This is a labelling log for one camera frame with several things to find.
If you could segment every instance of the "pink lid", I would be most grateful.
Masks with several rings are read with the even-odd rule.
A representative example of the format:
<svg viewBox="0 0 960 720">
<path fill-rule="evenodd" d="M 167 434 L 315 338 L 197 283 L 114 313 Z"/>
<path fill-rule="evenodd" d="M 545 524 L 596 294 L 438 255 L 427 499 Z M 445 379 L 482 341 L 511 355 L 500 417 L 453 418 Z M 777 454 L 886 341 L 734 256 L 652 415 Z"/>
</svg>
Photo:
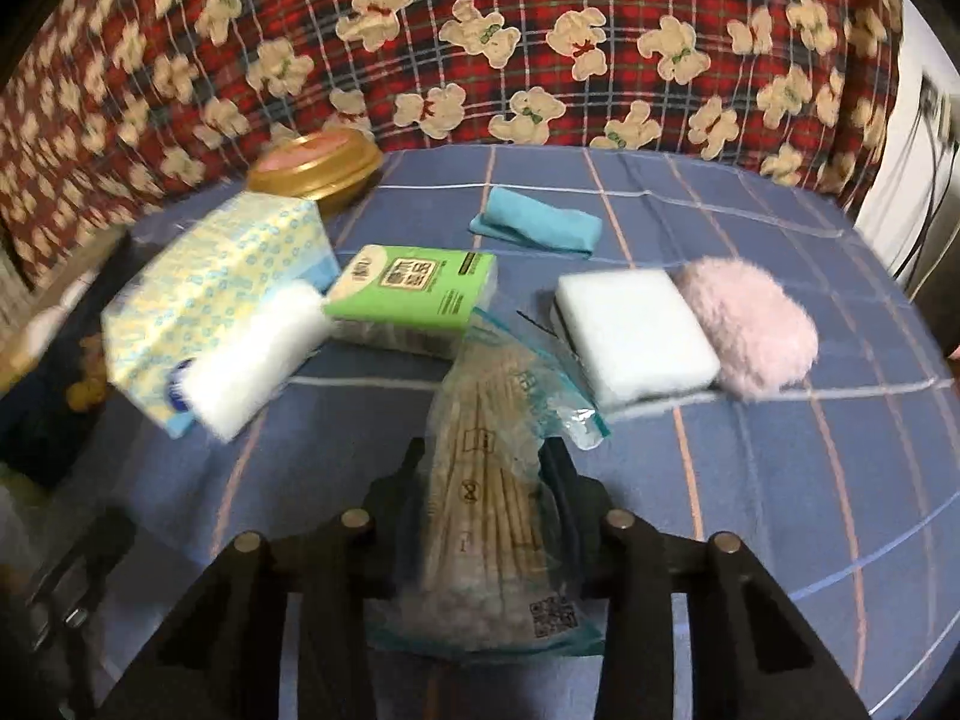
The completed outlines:
<svg viewBox="0 0 960 720">
<path fill-rule="evenodd" d="M 349 132 L 333 130 L 332 132 L 318 132 L 306 143 L 296 146 L 281 146 L 267 154 L 256 166 L 258 170 L 291 170 L 307 162 L 315 162 L 337 151 L 349 141 Z"/>
</svg>

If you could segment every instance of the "gold round tin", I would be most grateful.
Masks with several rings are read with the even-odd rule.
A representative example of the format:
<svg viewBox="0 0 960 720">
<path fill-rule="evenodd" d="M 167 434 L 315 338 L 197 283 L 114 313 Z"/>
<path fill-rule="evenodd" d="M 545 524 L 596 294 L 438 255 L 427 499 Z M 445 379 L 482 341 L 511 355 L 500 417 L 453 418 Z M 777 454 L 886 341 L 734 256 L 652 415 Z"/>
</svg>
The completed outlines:
<svg viewBox="0 0 960 720">
<path fill-rule="evenodd" d="M 315 200 L 327 217 L 356 199 L 382 164 L 383 153 L 359 130 L 314 132 L 260 157 L 247 188 Z"/>
</svg>

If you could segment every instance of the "pink fur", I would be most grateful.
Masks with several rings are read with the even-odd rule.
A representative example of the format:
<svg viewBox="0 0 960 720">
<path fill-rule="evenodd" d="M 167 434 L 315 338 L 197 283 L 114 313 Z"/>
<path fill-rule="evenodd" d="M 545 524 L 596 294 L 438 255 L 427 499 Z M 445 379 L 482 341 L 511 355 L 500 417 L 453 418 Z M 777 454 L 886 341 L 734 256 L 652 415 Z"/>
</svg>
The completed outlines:
<svg viewBox="0 0 960 720">
<path fill-rule="evenodd" d="M 704 257 L 675 281 L 720 358 L 724 389 L 756 398 L 808 374 L 817 359 L 817 328 L 767 271 Z"/>
</svg>

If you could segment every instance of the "white wall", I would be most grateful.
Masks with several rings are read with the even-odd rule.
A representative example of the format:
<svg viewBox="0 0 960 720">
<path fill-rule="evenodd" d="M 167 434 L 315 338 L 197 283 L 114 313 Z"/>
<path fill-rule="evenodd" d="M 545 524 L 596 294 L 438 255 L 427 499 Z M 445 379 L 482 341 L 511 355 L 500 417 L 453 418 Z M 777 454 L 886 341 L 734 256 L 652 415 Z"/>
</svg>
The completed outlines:
<svg viewBox="0 0 960 720">
<path fill-rule="evenodd" d="M 899 186 L 896 184 L 896 162 L 909 137 L 920 106 L 920 79 L 926 72 L 939 88 L 949 95 L 960 95 L 960 73 L 953 66 L 944 47 L 933 30 L 923 20 L 915 6 L 904 0 L 904 42 L 899 53 L 899 93 L 888 124 L 887 148 L 880 165 L 877 181 L 864 200 L 856 227 L 867 240 L 880 261 L 892 271 L 901 264 L 920 233 L 926 204 L 929 199 L 933 165 L 930 157 L 930 138 L 921 122 L 913 148 L 906 156 L 906 165 Z M 937 197 L 947 186 L 949 154 L 938 173 Z M 952 205 L 960 208 L 960 159 L 952 180 L 952 191 L 947 196 L 949 205 L 938 215 L 938 227 L 943 228 L 947 218 L 957 219 Z M 928 248 L 933 248 L 933 236 Z"/>
</svg>

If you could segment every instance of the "plastic bag of cotton swabs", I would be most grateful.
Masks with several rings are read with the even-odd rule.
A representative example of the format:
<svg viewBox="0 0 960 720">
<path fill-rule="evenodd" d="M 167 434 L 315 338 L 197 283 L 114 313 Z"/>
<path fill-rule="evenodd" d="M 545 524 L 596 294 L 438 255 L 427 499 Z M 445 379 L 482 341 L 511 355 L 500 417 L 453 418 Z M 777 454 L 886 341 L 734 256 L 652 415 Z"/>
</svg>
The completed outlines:
<svg viewBox="0 0 960 720">
<path fill-rule="evenodd" d="M 383 618 L 387 645 L 509 659 L 596 640 L 569 592 L 574 567 L 538 457 L 548 436 L 603 439 L 589 399 L 549 354 L 475 312 L 427 434 L 416 557 Z"/>
</svg>

